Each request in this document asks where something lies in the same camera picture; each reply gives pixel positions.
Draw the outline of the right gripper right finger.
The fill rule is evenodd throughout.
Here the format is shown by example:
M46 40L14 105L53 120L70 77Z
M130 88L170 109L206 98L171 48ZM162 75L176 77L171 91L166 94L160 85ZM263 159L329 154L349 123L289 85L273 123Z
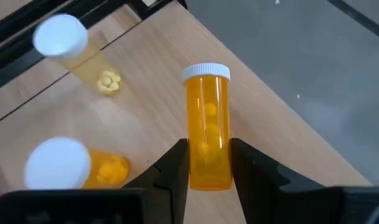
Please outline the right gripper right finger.
M324 187L238 138L232 169L247 224L379 224L379 187Z

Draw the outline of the yellow medicine bottle white cap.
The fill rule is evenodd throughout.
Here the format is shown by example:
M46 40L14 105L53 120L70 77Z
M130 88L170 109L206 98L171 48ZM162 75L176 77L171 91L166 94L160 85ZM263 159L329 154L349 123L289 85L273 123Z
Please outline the yellow medicine bottle white cap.
M49 17L35 28L32 43L41 55L63 65L102 95L114 95L122 88L120 73L90 40L87 29L76 17Z

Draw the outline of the orange medicine bottle white cap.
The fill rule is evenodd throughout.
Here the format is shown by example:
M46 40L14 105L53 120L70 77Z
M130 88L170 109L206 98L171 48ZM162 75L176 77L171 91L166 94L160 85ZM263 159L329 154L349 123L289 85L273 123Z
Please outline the orange medicine bottle white cap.
M232 186L230 69L196 63L183 70L190 159L190 188L227 190Z
M129 176L119 154L91 149L76 139L55 137L40 143L25 164L27 189L118 188Z

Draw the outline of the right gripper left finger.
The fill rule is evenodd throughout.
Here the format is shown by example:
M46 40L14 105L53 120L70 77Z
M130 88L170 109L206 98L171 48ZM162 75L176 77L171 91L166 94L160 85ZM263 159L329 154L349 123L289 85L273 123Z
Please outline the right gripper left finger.
M188 141L120 189L21 190L0 196L0 224L183 224Z

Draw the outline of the black aluminium frame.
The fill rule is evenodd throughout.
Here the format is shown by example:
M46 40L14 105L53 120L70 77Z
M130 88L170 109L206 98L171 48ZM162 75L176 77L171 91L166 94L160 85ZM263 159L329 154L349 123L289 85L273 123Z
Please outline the black aluminium frame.
M70 14L88 29L115 10L129 6L140 19L172 1L187 7L185 0L33 0L0 20L0 88L42 60L32 44L35 26L54 14Z

